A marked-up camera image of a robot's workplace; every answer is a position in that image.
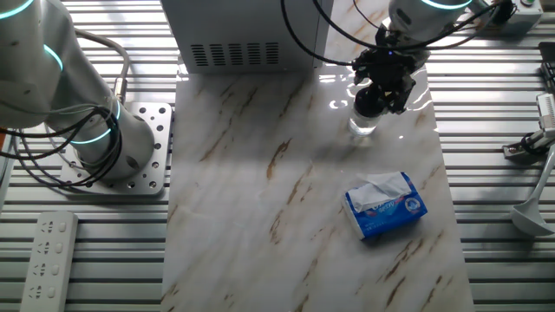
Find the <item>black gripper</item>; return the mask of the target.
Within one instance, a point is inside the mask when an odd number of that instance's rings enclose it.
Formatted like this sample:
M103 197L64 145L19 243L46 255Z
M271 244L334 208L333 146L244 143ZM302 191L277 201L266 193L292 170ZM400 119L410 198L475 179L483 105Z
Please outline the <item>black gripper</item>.
M384 92L387 109L392 114L406 110L415 80L412 74L421 69L430 57L427 50L394 51L391 49L365 49L353 62L354 84L369 79L387 89Z

